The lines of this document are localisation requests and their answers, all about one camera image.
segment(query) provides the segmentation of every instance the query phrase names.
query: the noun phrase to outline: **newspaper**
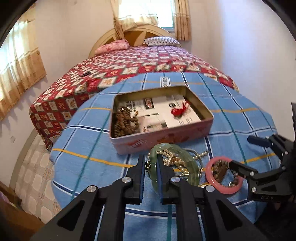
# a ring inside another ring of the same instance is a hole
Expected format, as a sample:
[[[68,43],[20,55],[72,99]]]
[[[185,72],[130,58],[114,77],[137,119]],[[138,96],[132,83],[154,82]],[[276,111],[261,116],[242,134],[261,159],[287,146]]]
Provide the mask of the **newspaper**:
[[[186,111],[179,118],[171,114],[173,108],[181,109],[182,103],[185,103],[182,95],[171,95],[121,102],[119,106],[130,108],[132,116],[136,111],[138,112],[139,129],[137,132],[139,133],[200,122],[200,118],[190,106],[187,107]]]

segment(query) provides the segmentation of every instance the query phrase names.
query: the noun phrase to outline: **brown beaded necklace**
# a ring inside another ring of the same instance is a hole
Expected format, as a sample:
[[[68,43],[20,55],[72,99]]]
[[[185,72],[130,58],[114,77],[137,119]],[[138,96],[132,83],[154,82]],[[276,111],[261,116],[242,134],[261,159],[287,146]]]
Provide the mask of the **brown beaded necklace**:
[[[135,133],[139,127],[137,119],[138,112],[131,117],[131,110],[127,107],[121,107],[116,112],[116,122],[114,125],[114,137],[122,137]]]

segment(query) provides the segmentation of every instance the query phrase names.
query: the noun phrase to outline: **wooden headboard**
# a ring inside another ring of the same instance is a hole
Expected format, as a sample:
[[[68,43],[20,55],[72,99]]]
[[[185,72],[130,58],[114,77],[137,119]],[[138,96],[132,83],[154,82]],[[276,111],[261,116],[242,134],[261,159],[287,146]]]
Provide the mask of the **wooden headboard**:
[[[131,28],[124,33],[124,37],[129,42],[130,46],[141,46],[144,39],[155,36],[165,36],[174,38],[174,36],[171,35],[168,31],[151,24]],[[102,37],[100,37],[100,39],[94,44],[89,53],[89,58],[94,57],[94,53],[98,47],[105,44],[109,44],[115,40],[115,29],[113,28],[106,32]]]

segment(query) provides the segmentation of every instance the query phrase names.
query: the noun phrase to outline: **pink bangle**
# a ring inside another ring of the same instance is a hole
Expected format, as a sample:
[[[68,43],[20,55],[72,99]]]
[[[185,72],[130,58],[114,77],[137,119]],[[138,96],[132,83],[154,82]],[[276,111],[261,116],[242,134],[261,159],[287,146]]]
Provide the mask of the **pink bangle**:
[[[212,174],[212,166],[219,160],[223,160],[223,161],[227,161],[227,162],[232,161],[231,159],[224,157],[224,156],[217,156],[217,157],[212,158],[206,166],[205,175],[206,175],[207,181],[209,182],[210,185],[214,186],[220,193],[223,193],[223,194],[236,193],[242,187],[244,179],[242,177],[238,176],[238,184],[235,187],[225,187],[225,186],[219,184],[215,180],[215,178],[213,177],[213,174]]]

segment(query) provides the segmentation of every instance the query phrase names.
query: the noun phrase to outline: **sheer curtain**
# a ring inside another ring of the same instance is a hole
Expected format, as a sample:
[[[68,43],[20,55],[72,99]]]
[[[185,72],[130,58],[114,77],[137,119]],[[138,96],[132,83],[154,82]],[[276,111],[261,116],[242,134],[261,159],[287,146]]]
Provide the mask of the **sheer curtain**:
[[[191,40],[191,18],[188,0],[172,0],[174,29],[177,40]]]
[[[110,0],[114,15],[117,37],[124,39],[124,32],[130,28],[153,24],[158,25],[157,2],[161,0]]]
[[[0,120],[22,94],[46,76],[35,43],[35,9],[16,22],[0,48]]]

